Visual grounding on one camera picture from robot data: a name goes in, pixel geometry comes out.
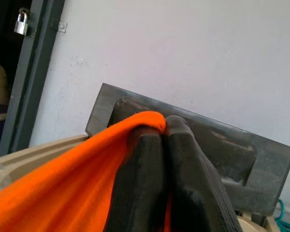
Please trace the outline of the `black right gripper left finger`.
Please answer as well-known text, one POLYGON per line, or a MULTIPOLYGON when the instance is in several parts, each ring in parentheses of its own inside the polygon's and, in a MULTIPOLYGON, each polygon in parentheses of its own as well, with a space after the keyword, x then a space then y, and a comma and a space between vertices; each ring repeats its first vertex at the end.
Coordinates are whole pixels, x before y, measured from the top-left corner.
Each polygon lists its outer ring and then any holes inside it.
POLYGON ((161 232, 167 180, 160 131, 139 126, 128 134, 128 153, 118 168, 105 232, 161 232))

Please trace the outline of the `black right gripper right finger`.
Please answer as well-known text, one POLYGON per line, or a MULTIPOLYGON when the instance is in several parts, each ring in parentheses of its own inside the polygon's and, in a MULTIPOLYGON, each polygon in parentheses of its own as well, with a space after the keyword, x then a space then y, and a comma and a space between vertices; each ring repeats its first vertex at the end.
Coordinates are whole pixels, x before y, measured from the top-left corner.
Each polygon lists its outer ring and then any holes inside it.
POLYGON ((167 173, 173 232, 240 232, 242 228, 220 176, 180 116, 166 118, 167 173))

